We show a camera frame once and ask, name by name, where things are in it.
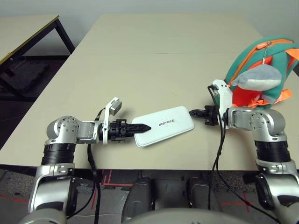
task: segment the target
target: table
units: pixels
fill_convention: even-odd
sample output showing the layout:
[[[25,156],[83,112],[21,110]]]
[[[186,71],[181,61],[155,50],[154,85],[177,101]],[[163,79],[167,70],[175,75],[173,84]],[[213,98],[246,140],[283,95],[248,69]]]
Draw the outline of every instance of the table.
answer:
[[[75,47],[60,23],[58,15],[0,17],[0,74],[5,72],[13,76],[14,73],[8,67],[53,29],[56,29],[72,53]],[[0,100],[36,100],[36,97],[23,96],[1,77],[0,85],[14,95],[14,97],[1,96]]]
[[[113,97],[115,117],[132,119],[183,105],[212,105],[206,89],[260,34],[238,14],[107,14],[94,24],[41,93],[0,151],[0,163],[39,166],[48,124],[64,115],[93,120]],[[286,120],[289,150],[298,164],[298,78],[285,87],[293,97],[273,109]],[[209,170],[220,141],[219,127],[194,120],[189,132],[139,148],[124,143],[93,145],[98,168]],[[86,145],[77,145],[76,168],[89,168]],[[219,167],[256,170],[252,133],[229,130]]]

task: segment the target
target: white power bank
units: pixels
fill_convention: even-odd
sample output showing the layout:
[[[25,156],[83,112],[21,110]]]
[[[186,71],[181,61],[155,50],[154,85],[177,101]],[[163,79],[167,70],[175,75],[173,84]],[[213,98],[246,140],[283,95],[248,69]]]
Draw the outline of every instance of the white power bank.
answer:
[[[133,124],[145,124],[151,130],[134,134],[137,146],[146,147],[194,128],[194,122],[184,106],[134,118]]]

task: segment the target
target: orange zipper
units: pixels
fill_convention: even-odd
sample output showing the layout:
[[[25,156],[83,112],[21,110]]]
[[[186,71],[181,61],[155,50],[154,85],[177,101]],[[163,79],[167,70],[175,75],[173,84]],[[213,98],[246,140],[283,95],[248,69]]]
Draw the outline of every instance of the orange zipper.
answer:
[[[232,84],[232,82],[235,80],[235,78],[238,76],[239,72],[242,70],[242,68],[244,67],[244,65],[249,61],[249,59],[260,49],[263,49],[267,46],[270,45],[274,45],[277,43],[293,43],[293,41],[287,40],[287,39],[277,39],[277,40],[273,40],[273,41],[265,41],[262,43],[259,43],[258,45],[256,45],[244,58],[244,60],[239,64],[237,70],[235,71],[233,77],[230,79],[229,81],[229,85]]]

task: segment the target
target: black table leg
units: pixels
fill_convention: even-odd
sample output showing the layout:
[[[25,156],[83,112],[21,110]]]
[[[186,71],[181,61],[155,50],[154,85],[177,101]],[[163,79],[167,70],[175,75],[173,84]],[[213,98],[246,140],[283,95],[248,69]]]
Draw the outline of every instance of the black table leg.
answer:
[[[69,36],[67,35],[64,27],[62,26],[62,24],[60,23],[59,19],[57,19],[55,21],[56,23],[56,31],[58,32],[60,38],[62,39],[62,41],[64,42],[64,44],[66,45],[67,49],[69,50],[70,53],[73,53],[73,51],[75,50],[75,46],[73,45],[73,43],[71,42]]]
[[[19,93],[14,87],[12,87],[8,82],[6,82],[3,78],[0,77],[0,85],[2,85],[7,91],[14,94],[16,97],[24,97],[21,93]]]
[[[9,68],[5,69],[4,72],[5,72],[9,77],[13,77],[13,76],[15,76],[14,72],[11,71]]]

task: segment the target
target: white bracket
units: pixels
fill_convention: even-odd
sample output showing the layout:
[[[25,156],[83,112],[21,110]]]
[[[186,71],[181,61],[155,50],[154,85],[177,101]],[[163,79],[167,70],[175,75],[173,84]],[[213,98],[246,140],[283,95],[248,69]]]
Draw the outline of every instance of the white bracket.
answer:
[[[115,115],[121,108],[121,101],[114,97],[105,107],[105,117],[103,122],[103,144],[108,143],[108,131],[109,131],[109,115]]]
[[[223,114],[226,112],[228,108],[230,108],[233,104],[233,93],[228,87],[228,85],[220,79],[216,79],[213,81],[213,85],[217,87],[218,90],[214,92],[219,94],[219,113],[223,118]]]

